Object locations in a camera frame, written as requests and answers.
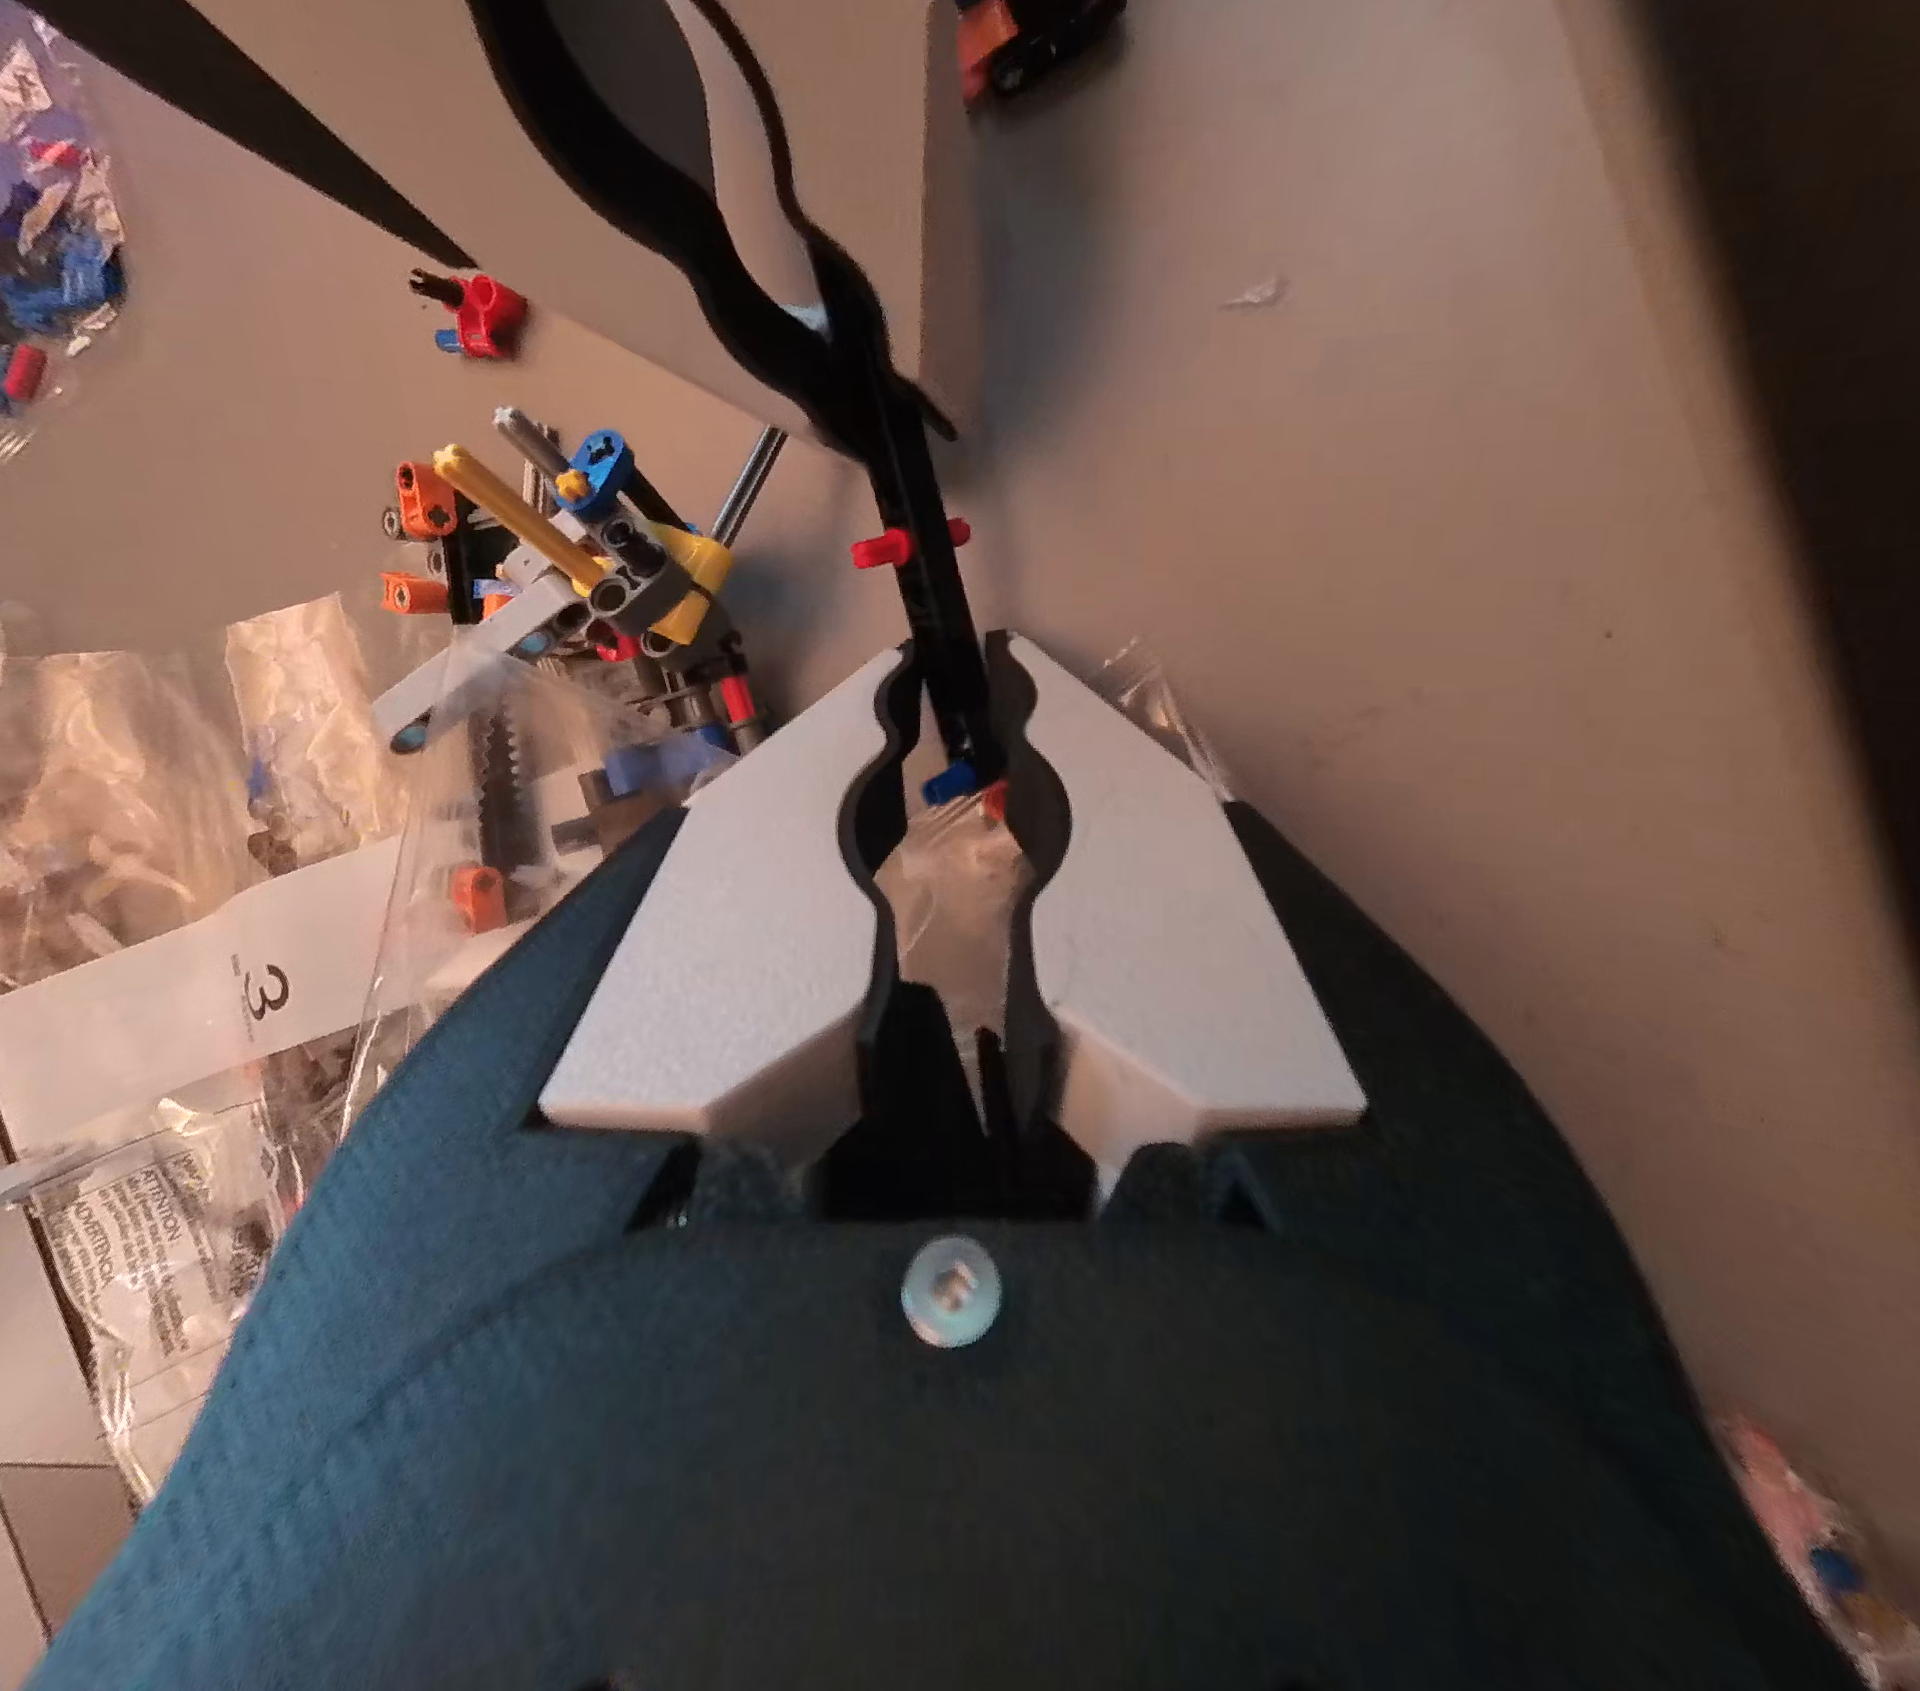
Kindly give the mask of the black lego beam with pins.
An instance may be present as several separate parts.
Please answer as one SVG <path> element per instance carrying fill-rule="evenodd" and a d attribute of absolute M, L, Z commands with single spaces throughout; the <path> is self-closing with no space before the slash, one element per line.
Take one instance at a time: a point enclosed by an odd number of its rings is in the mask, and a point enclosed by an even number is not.
<path fill-rule="evenodd" d="M 991 788 L 1005 777 L 1005 750 L 992 731 L 983 639 L 958 564 L 969 529 L 948 517 L 927 449 L 925 402 L 882 358 L 870 358 L 864 373 L 858 449 L 882 532 L 858 540 L 851 559 L 898 578 L 919 675 L 948 753 L 939 788 Z"/>

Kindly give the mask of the clear bag with white strip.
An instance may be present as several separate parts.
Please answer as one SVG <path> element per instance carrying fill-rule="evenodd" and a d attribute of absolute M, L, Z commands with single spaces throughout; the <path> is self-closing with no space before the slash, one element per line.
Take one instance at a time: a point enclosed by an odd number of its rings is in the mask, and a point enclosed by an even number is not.
<path fill-rule="evenodd" d="M 378 841 L 4 997 L 4 1127 L 136 1506 L 299 1207 L 399 1060 L 527 929 L 519 885 Z"/>

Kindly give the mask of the multicoloured lego assembly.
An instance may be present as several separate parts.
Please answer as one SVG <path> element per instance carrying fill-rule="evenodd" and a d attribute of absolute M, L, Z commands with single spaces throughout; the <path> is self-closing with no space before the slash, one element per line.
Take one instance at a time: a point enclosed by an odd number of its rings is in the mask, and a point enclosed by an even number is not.
<path fill-rule="evenodd" d="M 785 449 L 765 429 L 701 529 L 616 429 L 566 446 L 519 407 L 496 407 L 494 429 L 519 487 L 462 446 L 393 467 L 383 529 L 424 567 L 383 571 L 378 602 L 443 620 L 447 636 L 370 703 L 392 756 L 437 760 L 411 813 L 409 890 L 465 938 L 531 922 L 571 869 L 765 740 L 723 592 Z"/>

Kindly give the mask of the small bag blue lego parts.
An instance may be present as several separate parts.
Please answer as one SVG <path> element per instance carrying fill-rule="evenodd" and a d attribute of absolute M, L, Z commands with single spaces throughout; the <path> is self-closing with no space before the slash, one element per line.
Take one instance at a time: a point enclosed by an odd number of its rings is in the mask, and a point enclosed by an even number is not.
<path fill-rule="evenodd" d="M 11 467 L 126 304 L 126 223 L 78 50 L 4 0 L 4 463 Z"/>

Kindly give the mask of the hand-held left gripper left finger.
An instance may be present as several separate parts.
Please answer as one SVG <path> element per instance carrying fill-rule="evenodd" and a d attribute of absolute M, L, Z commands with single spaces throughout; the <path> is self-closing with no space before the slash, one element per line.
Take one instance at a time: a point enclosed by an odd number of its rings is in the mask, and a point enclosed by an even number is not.
<path fill-rule="evenodd" d="M 873 869 L 839 816 L 885 760 L 886 647 L 684 807 L 544 1092 L 559 1127 L 691 1133 L 817 1163 L 858 1117 Z"/>

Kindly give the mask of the red lego connector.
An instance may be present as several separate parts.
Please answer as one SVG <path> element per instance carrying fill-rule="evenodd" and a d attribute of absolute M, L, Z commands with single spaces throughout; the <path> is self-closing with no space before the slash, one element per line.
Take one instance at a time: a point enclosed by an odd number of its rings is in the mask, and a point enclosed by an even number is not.
<path fill-rule="evenodd" d="M 447 323 L 434 327 L 434 345 L 465 360 L 518 360 L 528 301 L 489 273 L 409 273 L 411 292 L 440 304 Z"/>

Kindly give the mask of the black perforated panel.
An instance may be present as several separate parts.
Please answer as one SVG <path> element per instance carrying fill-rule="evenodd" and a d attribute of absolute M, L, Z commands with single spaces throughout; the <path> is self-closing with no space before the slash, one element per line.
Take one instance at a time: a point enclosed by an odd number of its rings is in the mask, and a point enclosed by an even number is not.
<path fill-rule="evenodd" d="M 1918 1568 L 1918 0 L 1619 0 L 1626 141 L 1670 182 L 1683 345 L 1782 781 L 1705 957 L 1742 997 L 1710 1147 L 1754 1314 L 1711 1378 Z"/>

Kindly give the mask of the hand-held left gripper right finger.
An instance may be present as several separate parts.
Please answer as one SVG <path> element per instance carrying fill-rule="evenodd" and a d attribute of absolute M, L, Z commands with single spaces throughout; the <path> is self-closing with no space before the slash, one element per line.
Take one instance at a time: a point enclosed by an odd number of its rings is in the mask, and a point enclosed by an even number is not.
<path fill-rule="evenodd" d="M 1214 784 L 1032 636 L 986 633 L 1011 916 L 1005 1097 L 1117 1186 L 1151 1144 L 1355 1127 L 1368 1100 Z"/>

